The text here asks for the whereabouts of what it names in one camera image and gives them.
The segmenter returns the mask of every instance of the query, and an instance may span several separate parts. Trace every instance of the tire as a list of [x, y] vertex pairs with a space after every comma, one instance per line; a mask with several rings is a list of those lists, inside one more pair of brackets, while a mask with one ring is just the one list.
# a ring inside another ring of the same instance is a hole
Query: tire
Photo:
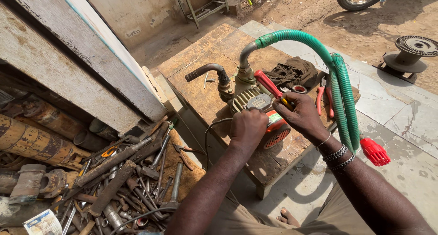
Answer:
[[337, 0], [339, 6], [346, 9], [347, 11], [360, 11], [366, 8], [369, 8], [370, 6], [374, 5], [375, 3], [379, 2], [380, 0], [370, 0], [366, 3], [355, 5], [349, 0]]

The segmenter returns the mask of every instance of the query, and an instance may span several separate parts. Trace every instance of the silver bracelet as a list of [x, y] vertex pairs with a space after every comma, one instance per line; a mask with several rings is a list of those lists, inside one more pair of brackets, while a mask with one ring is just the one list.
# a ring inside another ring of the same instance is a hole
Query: silver bracelet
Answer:
[[320, 145], [316, 146], [317, 148], [321, 145], [323, 145], [329, 138], [331, 137], [331, 132], [330, 132], [330, 136], [327, 137], [327, 139], [325, 141], [323, 141]]
[[343, 156], [347, 152], [347, 150], [348, 150], [347, 146], [342, 144], [341, 149], [339, 149], [338, 151], [336, 151], [335, 153], [333, 153], [331, 155], [327, 155], [327, 156], [323, 157], [322, 160], [324, 162], [329, 162], [329, 161], [332, 161], [334, 159], [339, 159], [339, 158], [341, 158], [341, 156]]
[[351, 158], [349, 158], [346, 162], [344, 162], [344, 163], [342, 163], [342, 164], [339, 164], [339, 165], [337, 165], [337, 166], [334, 166], [334, 167], [327, 167], [327, 168], [328, 168], [329, 170], [331, 170], [331, 171], [334, 171], [334, 170], [337, 170], [337, 169], [343, 168], [343, 167], [346, 166], [348, 163], [352, 162], [352, 161], [354, 160], [354, 157], [355, 157], [355, 155], [353, 154], [353, 155], [351, 156]]

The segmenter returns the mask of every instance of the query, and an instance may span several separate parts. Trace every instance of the wooden workbench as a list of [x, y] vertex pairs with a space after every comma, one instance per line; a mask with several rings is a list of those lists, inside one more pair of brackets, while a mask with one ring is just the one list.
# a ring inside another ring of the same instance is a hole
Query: wooden workbench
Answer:
[[[255, 39], [244, 32], [223, 24], [187, 47], [177, 55], [157, 67], [164, 77], [173, 85], [185, 102], [200, 116], [205, 125], [223, 118], [232, 117], [229, 106], [219, 98], [217, 81], [207, 83], [204, 89], [204, 76], [188, 83], [184, 76], [198, 67], [208, 63], [222, 65], [229, 77], [236, 73], [242, 49]], [[253, 70], [265, 68], [272, 70], [277, 63], [286, 61], [291, 56], [273, 47], [266, 47], [252, 52], [248, 61]], [[216, 78], [215, 71], [210, 71], [209, 78]], [[308, 93], [316, 99], [316, 85]], [[334, 129], [334, 119], [327, 118], [328, 106], [321, 102], [321, 120], [328, 130]], [[213, 127], [214, 136], [222, 143], [229, 143], [230, 122]], [[312, 148], [312, 144], [300, 133], [293, 130], [279, 144], [268, 150], [256, 150], [244, 167], [246, 174], [257, 186], [257, 194], [265, 198], [271, 187]]]

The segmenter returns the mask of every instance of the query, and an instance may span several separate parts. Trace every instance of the person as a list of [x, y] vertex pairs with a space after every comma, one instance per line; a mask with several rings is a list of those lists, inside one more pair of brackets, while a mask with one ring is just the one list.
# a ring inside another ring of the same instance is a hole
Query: person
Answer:
[[331, 136], [312, 98], [291, 92], [284, 96], [295, 104], [294, 110], [278, 100], [274, 109], [293, 129], [319, 146], [337, 180], [318, 218], [300, 227], [284, 208], [274, 219], [226, 197], [268, 123], [263, 112], [244, 110], [233, 117], [225, 154], [192, 188], [169, 222], [166, 235], [435, 234], [404, 195]]

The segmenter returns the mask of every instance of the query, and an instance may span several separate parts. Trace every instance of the cloth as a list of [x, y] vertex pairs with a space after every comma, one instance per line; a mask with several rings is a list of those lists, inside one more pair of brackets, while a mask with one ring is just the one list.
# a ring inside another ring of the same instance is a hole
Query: cloth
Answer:
[[[175, 177], [177, 172], [178, 162], [183, 162], [183, 160], [178, 156], [178, 152], [173, 147], [172, 143], [176, 145], [182, 145], [178, 132], [176, 130], [171, 130], [169, 132], [170, 140], [167, 143], [167, 153], [166, 153], [166, 163], [164, 164], [164, 173], [161, 181], [161, 186], [164, 188], [166, 186], [169, 176]], [[205, 170], [201, 169], [196, 165], [189, 156], [183, 152], [184, 158], [186, 158], [187, 163], [193, 168], [190, 171], [185, 165], [183, 166], [183, 172], [181, 174], [180, 190], [178, 193], [178, 202], [181, 203], [184, 198], [189, 194], [189, 191], [195, 186], [195, 184], [205, 175]], [[166, 195], [163, 198], [164, 202], [170, 201], [170, 196], [172, 195], [171, 185], [167, 190]]]
[[275, 84], [276, 87], [292, 89], [294, 85], [308, 88], [315, 86], [318, 71], [315, 66], [299, 57], [293, 57], [284, 63], [278, 63], [271, 71], [263, 70], [263, 73]]
[[236, 201], [226, 197], [207, 232], [208, 235], [348, 235], [375, 234], [360, 217], [345, 196], [339, 184], [335, 184], [321, 207], [316, 220], [302, 227], [285, 224], [248, 210]]

